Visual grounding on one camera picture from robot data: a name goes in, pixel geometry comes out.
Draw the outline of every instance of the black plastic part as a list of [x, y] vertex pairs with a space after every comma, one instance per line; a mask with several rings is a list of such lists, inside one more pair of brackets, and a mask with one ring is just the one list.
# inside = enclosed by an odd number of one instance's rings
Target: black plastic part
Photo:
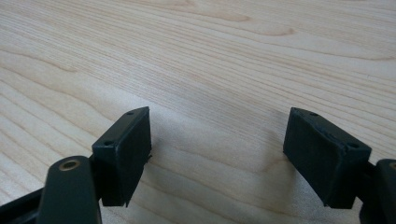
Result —
[[366, 163], [364, 170], [359, 174], [357, 183], [356, 183], [356, 193], [357, 196], [361, 199], [363, 203], [365, 203], [367, 209], [371, 208], [372, 210], [380, 207], [380, 201], [378, 194], [376, 193], [375, 186], [375, 166], [370, 162]]
[[128, 205], [151, 151], [149, 108], [125, 113], [93, 145], [104, 206]]
[[69, 157], [49, 168], [37, 224], [49, 223], [102, 223], [88, 158]]
[[42, 189], [26, 194], [0, 207], [0, 223], [34, 224]]
[[293, 107], [283, 149], [324, 205], [352, 207], [368, 146], [320, 115]]
[[359, 220], [361, 224], [387, 224], [385, 220], [385, 215], [381, 207], [372, 207], [367, 203], [361, 206], [361, 211], [359, 212]]
[[381, 160], [375, 167], [376, 192], [387, 223], [396, 223], [396, 160]]

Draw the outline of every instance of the screw hole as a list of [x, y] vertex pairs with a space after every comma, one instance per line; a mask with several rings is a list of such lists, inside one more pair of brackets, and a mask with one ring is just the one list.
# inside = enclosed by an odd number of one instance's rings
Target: screw hole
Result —
[[391, 163], [389, 164], [389, 166], [390, 166], [391, 168], [393, 168], [393, 170], [396, 170], [396, 161], [391, 162]]
[[355, 144], [355, 143], [346, 143], [346, 145], [349, 146], [349, 147], [354, 147], [354, 148], [358, 148], [359, 147], [359, 145]]
[[113, 141], [105, 141], [104, 144], [105, 144], [105, 146], [110, 146], [110, 145], [113, 145], [114, 142]]
[[61, 171], [69, 171], [69, 170], [75, 169], [75, 168], [78, 167], [78, 166], [79, 166], [79, 161], [77, 161], [77, 160], [71, 160], [71, 161], [65, 161], [64, 163], [62, 163], [62, 164], [59, 166], [59, 169], [60, 169]]

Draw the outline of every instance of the black mount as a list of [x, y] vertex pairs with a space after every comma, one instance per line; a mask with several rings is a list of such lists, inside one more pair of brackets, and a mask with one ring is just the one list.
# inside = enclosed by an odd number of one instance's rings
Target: black mount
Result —
[[283, 150], [325, 206], [363, 201], [361, 223], [396, 223], [396, 160], [369, 162], [371, 148], [320, 115], [292, 108]]
[[43, 189], [0, 207], [0, 223], [102, 223], [100, 199], [128, 205], [150, 158], [149, 108], [122, 115], [92, 151], [51, 165]]

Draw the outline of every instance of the light wooden table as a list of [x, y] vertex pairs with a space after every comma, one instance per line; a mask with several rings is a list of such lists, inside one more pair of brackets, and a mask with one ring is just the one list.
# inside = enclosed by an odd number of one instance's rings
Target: light wooden table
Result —
[[148, 105], [153, 158], [104, 223], [358, 223], [282, 153], [292, 106], [396, 157], [396, 2], [0, 1], [0, 204]]

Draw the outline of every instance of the wood grain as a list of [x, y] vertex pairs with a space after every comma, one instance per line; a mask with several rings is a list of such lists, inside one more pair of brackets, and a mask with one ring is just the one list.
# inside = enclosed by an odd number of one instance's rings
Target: wood grain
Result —
[[359, 223], [282, 153], [292, 106], [396, 157], [396, 2], [0, 2], [0, 204], [125, 111], [153, 158], [104, 223]]

